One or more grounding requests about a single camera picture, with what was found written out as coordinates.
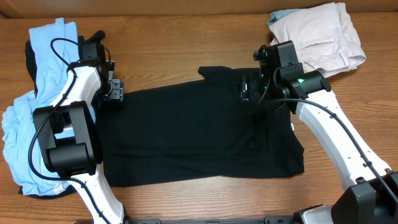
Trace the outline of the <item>light blue folded garment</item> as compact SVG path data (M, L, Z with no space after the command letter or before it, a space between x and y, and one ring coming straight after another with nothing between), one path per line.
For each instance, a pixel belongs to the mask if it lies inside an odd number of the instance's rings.
M271 26L275 22L277 22L279 19L288 16L289 14L298 11L299 9L284 9L284 10L279 10L279 11L274 11L270 13L270 19L267 21L267 26Z

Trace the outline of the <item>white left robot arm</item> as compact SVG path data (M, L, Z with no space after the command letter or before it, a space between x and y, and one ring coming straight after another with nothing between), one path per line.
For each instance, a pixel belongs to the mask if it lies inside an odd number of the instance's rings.
M45 167L57 173L80 195L93 223L129 223L124 205L113 194L104 176L103 148L89 107L120 105L124 84L114 75L115 62L99 41L78 46L79 60L67 63L68 80L50 106L33 112L35 134L30 146L39 144Z

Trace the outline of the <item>beige folded shorts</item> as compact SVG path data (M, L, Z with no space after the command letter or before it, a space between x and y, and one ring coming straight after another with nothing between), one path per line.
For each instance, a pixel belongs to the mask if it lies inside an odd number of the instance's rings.
M305 72L319 70L324 77L356 69L366 55L346 5L331 2L298 9L268 27L272 45L291 40Z

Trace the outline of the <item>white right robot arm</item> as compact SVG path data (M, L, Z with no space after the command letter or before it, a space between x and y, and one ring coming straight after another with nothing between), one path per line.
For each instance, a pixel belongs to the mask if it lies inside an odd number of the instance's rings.
M253 53L259 74L243 75L241 99L257 111L287 104L314 133L338 172L343 195L333 205L316 205L265 223L397 224L397 172L363 140L341 109L323 72L305 72L294 43L263 45Z

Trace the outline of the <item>black t-shirt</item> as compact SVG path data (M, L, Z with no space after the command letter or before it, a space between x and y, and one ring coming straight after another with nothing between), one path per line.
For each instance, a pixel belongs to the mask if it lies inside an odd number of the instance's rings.
M293 177L304 149L287 105L260 110L243 101L243 75L256 68L200 67L201 80L125 95L120 107L97 110L104 174L113 187L212 176Z

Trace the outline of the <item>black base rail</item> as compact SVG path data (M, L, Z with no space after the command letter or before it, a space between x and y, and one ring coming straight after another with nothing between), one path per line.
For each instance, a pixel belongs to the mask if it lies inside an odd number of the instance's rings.
M293 216L268 216L264 218L207 219L207 220L160 220L137 219L126 221L129 224L296 224Z

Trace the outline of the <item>black garment under blue one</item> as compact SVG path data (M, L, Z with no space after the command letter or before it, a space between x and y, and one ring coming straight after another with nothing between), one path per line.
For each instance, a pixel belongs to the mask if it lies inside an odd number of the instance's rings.
M78 43L82 44L84 42L100 42L104 38L105 38L104 31L99 30L92 37L90 37L87 40L84 40L82 35L78 36ZM31 46L31 43L29 40L25 44L25 57L26 57L27 71L28 71L30 77L32 78L32 80L34 81L34 87L35 87L34 95L37 96L37 92L38 92L37 85L36 85L37 64L35 61L35 53L34 53L34 50ZM76 190L74 190L73 187L62 187L62 189L63 190L60 193L54 193L54 194L50 194L50 195L27 194L27 196L36 198L36 199L47 200L47 199L55 199L55 198L64 197L66 195L70 195L70 194L76 192Z

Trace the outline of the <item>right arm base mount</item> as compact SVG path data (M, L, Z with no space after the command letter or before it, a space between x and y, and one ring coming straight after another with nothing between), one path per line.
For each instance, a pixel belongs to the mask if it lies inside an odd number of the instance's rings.
M292 223L296 224L333 224L331 206L317 205L294 213Z

